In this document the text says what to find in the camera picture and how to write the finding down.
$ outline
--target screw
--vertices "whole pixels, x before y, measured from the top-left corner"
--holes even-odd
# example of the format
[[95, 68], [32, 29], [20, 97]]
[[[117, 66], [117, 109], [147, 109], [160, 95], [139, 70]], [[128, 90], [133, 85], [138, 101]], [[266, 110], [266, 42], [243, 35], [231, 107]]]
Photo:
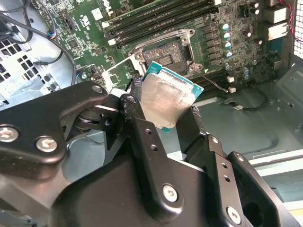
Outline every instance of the screw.
[[236, 154], [236, 156], [237, 156], [238, 160], [240, 160], [241, 162], [244, 162], [244, 158], [241, 155]]
[[136, 54], [136, 58], [140, 59], [140, 58], [142, 58], [142, 57], [143, 57], [143, 56], [142, 56], [141, 53], [137, 53], [137, 54]]
[[0, 141], [1, 142], [12, 142], [19, 136], [19, 132], [11, 127], [0, 127]]
[[127, 99], [129, 101], [131, 101], [132, 103], [136, 103], [137, 102], [137, 100], [134, 97], [132, 97], [132, 96], [127, 96]]
[[102, 92], [103, 92], [103, 91], [102, 91], [102, 88], [99, 87], [99, 86], [97, 86], [97, 85], [94, 85], [94, 86], [93, 86], [93, 90], [96, 91], [96, 92], [98, 92], [98, 93], [102, 93]]
[[82, 78], [82, 79], [87, 79], [86, 73], [83, 73], [83, 74], [81, 75], [81, 78]]
[[302, 126], [301, 126], [301, 125], [298, 125], [294, 130], [295, 130], [295, 131], [301, 131], [301, 129], [302, 129]]
[[212, 140], [213, 140], [213, 142], [215, 142], [215, 143], [219, 143], [219, 140], [218, 140], [216, 137], [213, 137], [213, 136], [212, 136]]
[[36, 147], [43, 152], [52, 152], [57, 149], [58, 144], [51, 137], [42, 137], [37, 140]]
[[230, 217], [230, 219], [239, 225], [241, 223], [241, 217], [240, 214], [232, 207], [227, 207], [227, 214]]
[[175, 202], [178, 199], [177, 191], [170, 185], [163, 186], [163, 195], [170, 202]]

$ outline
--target chip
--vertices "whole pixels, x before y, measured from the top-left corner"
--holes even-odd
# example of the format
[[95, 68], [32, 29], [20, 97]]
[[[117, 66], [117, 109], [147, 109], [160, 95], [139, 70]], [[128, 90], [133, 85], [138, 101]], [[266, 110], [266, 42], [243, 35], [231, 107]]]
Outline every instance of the chip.
[[68, 44], [71, 46], [71, 48], [76, 48], [79, 46], [75, 39], [68, 41]]
[[225, 14], [230, 14], [232, 12], [232, 7], [228, 7], [225, 9]]
[[232, 41], [232, 44], [238, 45], [238, 44], [239, 44], [239, 40], [238, 40], [238, 39], [234, 39], [234, 40]]

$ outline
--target ventilation grille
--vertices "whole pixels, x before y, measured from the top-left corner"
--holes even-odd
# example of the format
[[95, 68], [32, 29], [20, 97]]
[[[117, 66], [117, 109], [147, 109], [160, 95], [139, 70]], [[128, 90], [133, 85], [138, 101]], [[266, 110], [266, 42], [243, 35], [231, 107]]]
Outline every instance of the ventilation grille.
[[12, 56], [22, 50], [18, 44], [13, 44], [9, 40], [4, 40], [0, 42], [0, 51], [5, 56]]
[[23, 74], [24, 79], [30, 80], [34, 76], [38, 76], [41, 79], [42, 83], [45, 84], [45, 81], [39, 75], [38, 70], [35, 66], [33, 66], [32, 62], [30, 61], [30, 59], [28, 59], [26, 55], [24, 55], [22, 58], [17, 59], [17, 61], [20, 63], [20, 65], [25, 71], [25, 73]]
[[[303, 40], [303, 0], [298, 0], [296, 9], [294, 35]], [[303, 59], [303, 42], [294, 42], [294, 55]]]

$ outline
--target green circuit board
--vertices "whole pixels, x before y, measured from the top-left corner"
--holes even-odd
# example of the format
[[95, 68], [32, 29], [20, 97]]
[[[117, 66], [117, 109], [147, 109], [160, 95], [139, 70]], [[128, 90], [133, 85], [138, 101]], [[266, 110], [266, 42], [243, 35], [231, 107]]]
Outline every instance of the green circuit board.
[[[235, 83], [238, 85], [251, 79], [264, 82], [275, 76], [266, 59], [268, 55], [276, 53], [276, 50], [271, 48], [270, 42], [264, 41], [262, 45], [257, 45], [254, 42], [255, 39], [262, 38], [259, 32], [259, 27], [263, 23], [262, 12], [258, 15], [249, 13], [243, 16], [243, 7], [246, 7], [246, 10], [250, 9], [247, 1], [226, 1], [218, 5], [212, 4], [206, 8], [209, 10], [208, 12], [206, 10], [206, 12], [201, 11], [202, 13], [198, 12], [201, 9], [197, 7], [188, 14], [184, 14], [183, 20], [181, 19], [179, 22], [176, 20], [178, 23], [170, 19], [171, 17], [165, 11], [166, 9], [160, 8], [167, 2], [172, 3], [173, 1], [46, 0], [46, 6], [57, 23], [56, 40], [71, 53], [77, 64], [78, 71], [81, 72], [81, 75], [85, 75], [78, 78], [79, 80], [95, 80], [97, 83], [104, 85], [105, 81], [101, 76], [102, 72], [127, 58], [137, 45], [180, 29], [193, 29], [194, 34], [190, 37], [190, 45], [186, 48], [180, 48], [182, 53], [179, 53], [178, 57], [184, 58], [188, 64], [187, 66], [190, 65], [190, 62], [201, 65], [199, 66], [200, 69], [197, 70], [198, 72], [189, 73], [188, 70], [183, 70], [180, 73], [188, 79], [199, 81], [197, 78], [201, 74], [211, 75], [221, 72], [225, 70], [226, 64], [229, 64], [232, 68], [236, 79]], [[174, 2], [176, 2], [176, 12], [174, 13], [178, 13], [178, 10], [181, 13], [182, 8], [179, 5], [183, 4], [182, 1], [174, 0]], [[188, 2], [204, 4], [202, 0]], [[51, 27], [51, 21], [43, 8], [36, 0], [32, 0], [32, 3], [39, 10], [47, 25]], [[135, 15], [153, 10], [158, 6], [163, 15], [166, 13], [168, 19], [166, 24], [169, 26], [160, 27], [157, 32], [134, 38], [131, 42], [109, 44], [110, 38], [106, 36], [112, 32], [111, 25], [114, 22], [123, 22]], [[109, 26], [104, 27], [104, 22], [108, 22]], [[125, 26], [124, 29], [130, 31], [128, 36], [133, 35], [134, 37], [136, 37], [137, 33], [151, 30], [150, 27], [141, 30], [137, 24]], [[249, 31], [251, 37], [243, 35], [243, 31]], [[156, 50], [153, 50], [154, 53], [159, 52], [159, 50], [167, 52], [170, 47], [163, 47], [163, 45], [176, 41], [179, 42], [180, 38], [163, 39], [156, 44], [150, 45], [148, 50], [156, 48]], [[176, 51], [171, 51], [172, 55], [177, 55]], [[160, 61], [168, 64], [173, 62], [173, 58], [171, 55], [164, 56]], [[248, 75], [243, 73], [245, 69], [249, 70], [250, 73]], [[132, 76], [136, 75], [136, 73], [138, 71], [134, 69], [130, 61], [127, 61], [113, 69], [110, 78], [114, 87], [125, 89]]]

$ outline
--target black plastic part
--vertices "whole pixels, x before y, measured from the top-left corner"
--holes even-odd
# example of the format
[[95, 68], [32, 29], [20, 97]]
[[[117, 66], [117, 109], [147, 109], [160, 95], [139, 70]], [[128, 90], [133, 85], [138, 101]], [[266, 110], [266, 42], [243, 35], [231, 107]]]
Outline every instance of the black plastic part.
[[144, 207], [136, 161], [129, 152], [78, 180], [58, 197], [49, 227], [209, 227], [205, 174], [168, 160], [186, 201], [177, 219], [160, 224]]
[[227, 213], [232, 207], [241, 218], [237, 226], [252, 226], [246, 222], [237, 190], [232, 165], [225, 159], [217, 138], [205, 132], [197, 108], [190, 108], [177, 123], [177, 132], [182, 153], [187, 161], [205, 170], [207, 216], [213, 226], [229, 227], [235, 225]]
[[[102, 88], [102, 93], [98, 93], [92, 89], [94, 85], [77, 84], [1, 111], [0, 126], [15, 128], [19, 137], [10, 143], [0, 142], [0, 171], [33, 179], [54, 176], [66, 155], [65, 139], [77, 114], [107, 98], [106, 90]], [[35, 144], [42, 136], [53, 138], [57, 149], [38, 150]]]
[[243, 155], [232, 152], [228, 159], [239, 181], [244, 211], [252, 223], [259, 224], [261, 219], [263, 227], [301, 226]]

